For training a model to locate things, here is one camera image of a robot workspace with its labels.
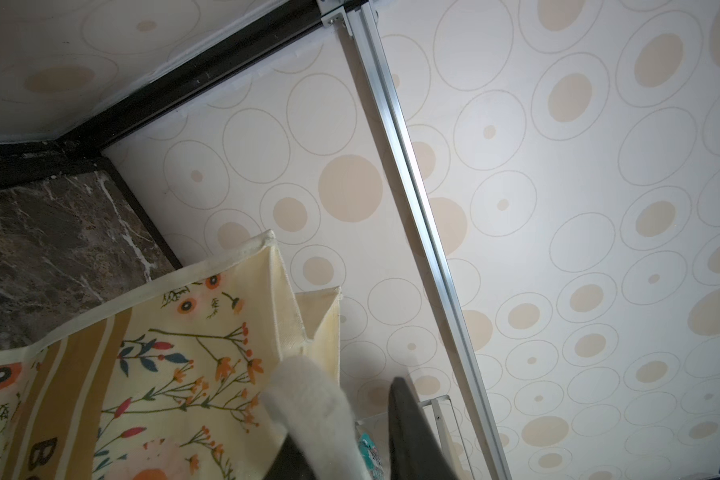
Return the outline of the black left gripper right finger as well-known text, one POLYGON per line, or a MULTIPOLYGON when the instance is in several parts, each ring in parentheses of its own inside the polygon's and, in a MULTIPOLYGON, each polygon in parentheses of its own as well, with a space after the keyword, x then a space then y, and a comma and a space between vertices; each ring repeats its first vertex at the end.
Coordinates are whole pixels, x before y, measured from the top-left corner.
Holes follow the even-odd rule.
POLYGON ((457 479, 402 377, 395 377, 389 390, 388 435, 392 480, 457 479))

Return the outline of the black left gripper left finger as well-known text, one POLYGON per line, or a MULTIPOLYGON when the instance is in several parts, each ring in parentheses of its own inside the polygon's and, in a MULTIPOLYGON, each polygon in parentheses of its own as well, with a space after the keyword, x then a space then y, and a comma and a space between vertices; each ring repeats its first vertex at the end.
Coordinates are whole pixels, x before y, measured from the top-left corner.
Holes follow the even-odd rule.
POLYGON ((283 442, 264 480, 316 480, 303 453, 291 436, 283 442))

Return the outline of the floral canvas grocery bag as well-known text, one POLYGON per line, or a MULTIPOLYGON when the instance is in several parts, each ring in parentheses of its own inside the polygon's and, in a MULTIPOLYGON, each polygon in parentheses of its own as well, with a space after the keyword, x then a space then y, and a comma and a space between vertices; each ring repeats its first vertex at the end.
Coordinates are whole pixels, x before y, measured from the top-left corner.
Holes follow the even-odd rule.
POLYGON ((0 351, 0 479, 264 479, 291 436, 365 479, 339 288, 296 292, 265 232, 0 351))

